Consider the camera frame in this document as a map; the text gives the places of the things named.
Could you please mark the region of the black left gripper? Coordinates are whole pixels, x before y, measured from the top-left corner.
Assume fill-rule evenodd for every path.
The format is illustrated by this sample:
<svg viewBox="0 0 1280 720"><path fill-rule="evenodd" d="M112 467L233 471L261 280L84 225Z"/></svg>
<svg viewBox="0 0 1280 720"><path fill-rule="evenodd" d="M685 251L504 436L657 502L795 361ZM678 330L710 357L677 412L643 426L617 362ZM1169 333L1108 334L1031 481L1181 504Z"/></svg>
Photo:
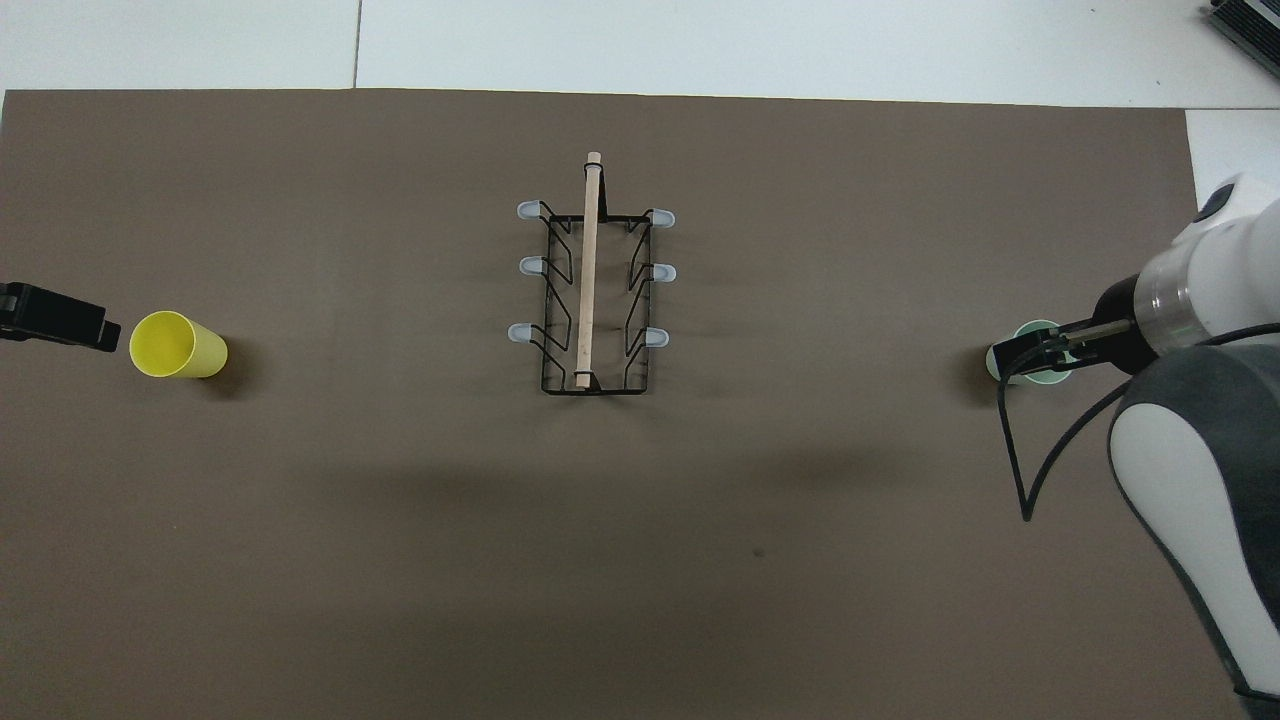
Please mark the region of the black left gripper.
<svg viewBox="0 0 1280 720"><path fill-rule="evenodd" d="M122 327L106 310L38 286L1 284L1 337L15 342L45 340L114 354Z"/></svg>

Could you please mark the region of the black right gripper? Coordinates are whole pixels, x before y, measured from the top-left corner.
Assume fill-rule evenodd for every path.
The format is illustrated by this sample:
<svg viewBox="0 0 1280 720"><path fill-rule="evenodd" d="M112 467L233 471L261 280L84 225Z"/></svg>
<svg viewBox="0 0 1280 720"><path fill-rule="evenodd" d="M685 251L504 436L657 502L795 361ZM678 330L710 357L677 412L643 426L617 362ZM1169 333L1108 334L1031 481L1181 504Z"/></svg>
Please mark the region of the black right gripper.
<svg viewBox="0 0 1280 720"><path fill-rule="evenodd" d="M988 347L988 373L998 380L1006 370L1010 386L1056 386L1065 382L1071 369L1056 369L1057 364L1071 368L1110 364L1135 375L1155 363L1158 355L1147 343L1137 325L1134 297L1138 275L1130 275L1111 284L1094 305L1089 318L1065 325L1070 334L1076 331L1093 329L1100 325L1129 322L1124 332L1108 334L1097 340L1073 345L1066 350L1038 348L1048 332L1061 329L1062 324L1046 319L1036 319L1018 327L1010 336Z"/></svg>

